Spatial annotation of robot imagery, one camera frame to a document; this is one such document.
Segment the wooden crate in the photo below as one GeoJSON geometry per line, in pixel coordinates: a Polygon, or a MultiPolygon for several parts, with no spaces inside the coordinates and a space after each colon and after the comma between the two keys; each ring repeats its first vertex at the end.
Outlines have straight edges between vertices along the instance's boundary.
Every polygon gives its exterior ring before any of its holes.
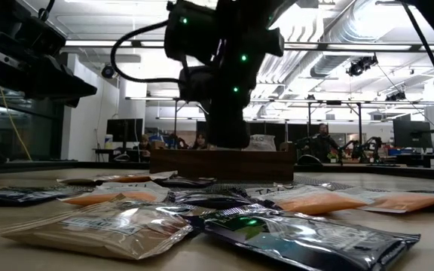
{"type": "Polygon", "coordinates": [[[178,170],[186,178],[292,181],[295,156],[289,151],[153,150],[150,173],[178,170]]]}

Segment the yellow cable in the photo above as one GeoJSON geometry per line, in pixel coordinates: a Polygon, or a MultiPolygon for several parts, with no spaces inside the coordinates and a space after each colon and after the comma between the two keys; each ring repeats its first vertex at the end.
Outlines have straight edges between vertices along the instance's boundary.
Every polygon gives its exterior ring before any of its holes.
{"type": "Polygon", "coordinates": [[[6,103],[5,93],[3,92],[3,88],[2,87],[0,87],[0,93],[1,93],[1,96],[3,97],[3,103],[5,104],[6,111],[8,112],[8,116],[9,116],[9,121],[11,122],[11,125],[13,126],[14,132],[16,133],[16,136],[20,140],[20,143],[23,146],[24,151],[26,152],[26,156],[28,157],[28,159],[30,161],[32,161],[31,155],[29,155],[28,149],[26,148],[26,145],[24,144],[23,140],[21,139],[21,136],[18,133],[18,129],[16,129],[16,125],[14,125],[13,117],[11,116],[11,113],[9,112],[8,104],[6,103]]]}

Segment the man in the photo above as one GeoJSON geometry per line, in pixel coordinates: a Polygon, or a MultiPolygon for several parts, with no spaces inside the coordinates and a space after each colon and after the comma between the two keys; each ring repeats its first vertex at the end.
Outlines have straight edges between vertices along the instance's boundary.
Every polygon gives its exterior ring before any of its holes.
{"type": "Polygon", "coordinates": [[[321,163],[330,163],[328,154],[331,152],[331,148],[336,151],[339,150],[338,144],[328,134],[328,126],[324,123],[319,125],[319,133],[311,137],[310,148],[312,154],[321,161],[321,163]]]}

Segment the computer monitor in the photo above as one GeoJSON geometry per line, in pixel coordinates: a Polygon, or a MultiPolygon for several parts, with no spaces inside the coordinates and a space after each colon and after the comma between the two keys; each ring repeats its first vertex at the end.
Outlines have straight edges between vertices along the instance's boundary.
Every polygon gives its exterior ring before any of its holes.
{"type": "Polygon", "coordinates": [[[401,148],[433,148],[429,123],[394,120],[395,146],[401,148]]]}
{"type": "Polygon", "coordinates": [[[113,135],[113,142],[140,142],[142,140],[143,119],[108,120],[106,133],[113,135]]]}

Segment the table surface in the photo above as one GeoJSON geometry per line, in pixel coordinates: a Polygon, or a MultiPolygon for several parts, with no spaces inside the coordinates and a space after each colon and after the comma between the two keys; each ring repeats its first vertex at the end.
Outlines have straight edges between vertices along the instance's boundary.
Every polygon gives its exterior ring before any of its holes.
{"type": "MultiPolygon", "coordinates": [[[[50,186],[57,178],[78,178],[105,173],[128,173],[134,170],[64,169],[44,172],[0,174],[0,188],[6,186],[50,186]]],[[[386,190],[432,190],[434,181],[371,174],[296,173],[325,181],[386,190]]],[[[25,208],[0,208],[0,225],[43,218],[75,207],[57,200],[25,208]]],[[[383,215],[361,210],[345,210],[326,215],[338,221],[361,224],[380,230],[421,233],[422,239],[393,270],[434,270],[434,213],[415,212],[405,215],[383,215]]],[[[20,244],[0,237],[0,270],[185,270],[238,271],[276,270],[272,261],[200,234],[172,247],[157,257],[141,261],[112,260],[70,251],[58,251],[20,244]]]]}

